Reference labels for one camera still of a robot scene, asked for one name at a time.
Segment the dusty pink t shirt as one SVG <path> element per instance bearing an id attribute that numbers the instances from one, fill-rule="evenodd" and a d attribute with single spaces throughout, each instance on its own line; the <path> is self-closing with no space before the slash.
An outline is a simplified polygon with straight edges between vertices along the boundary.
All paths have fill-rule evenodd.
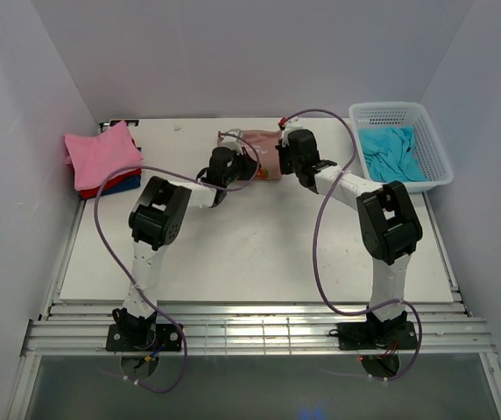
<path id="1" fill-rule="evenodd" d="M 247 155 L 253 160 L 256 160 L 256 151 L 260 163 L 260 169 L 256 176 L 257 180 L 273 181 L 282 179 L 279 151 L 276 149 L 282 137 L 282 133 L 279 130 L 231 129 L 228 130 L 228 133 L 243 138 L 244 143 L 232 136 L 225 136 L 224 133 L 219 133 L 217 144 L 227 147 L 237 144 L 240 148 L 244 148 Z"/>

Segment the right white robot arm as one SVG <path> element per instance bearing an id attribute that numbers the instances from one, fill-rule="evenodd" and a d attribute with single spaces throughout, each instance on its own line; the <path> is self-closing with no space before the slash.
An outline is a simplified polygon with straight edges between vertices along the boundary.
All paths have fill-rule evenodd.
<path id="1" fill-rule="evenodd" d="M 406 271 L 423 231 L 406 187 L 361 178 L 323 159 L 312 131 L 292 129 L 277 147 L 280 170 L 325 201 L 356 211 L 362 243 L 372 260 L 370 301 L 363 322 L 347 320 L 330 335 L 342 350 L 414 349 L 418 344 L 404 300 Z"/>

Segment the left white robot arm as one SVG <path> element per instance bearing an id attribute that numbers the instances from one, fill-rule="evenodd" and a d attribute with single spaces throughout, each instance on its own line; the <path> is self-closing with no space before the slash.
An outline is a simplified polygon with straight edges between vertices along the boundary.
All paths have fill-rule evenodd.
<path id="1" fill-rule="evenodd" d="M 254 179 L 259 169 L 255 148 L 232 144 L 214 148 L 208 166 L 194 182 L 174 183 L 158 176 L 147 182 L 128 219 L 134 249 L 133 283 L 123 305 L 112 312 L 118 331 L 136 349 L 146 349 L 156 339 L 154 307 L 161 269 L 187 210 L 219 206 L 232 183 Z"/>

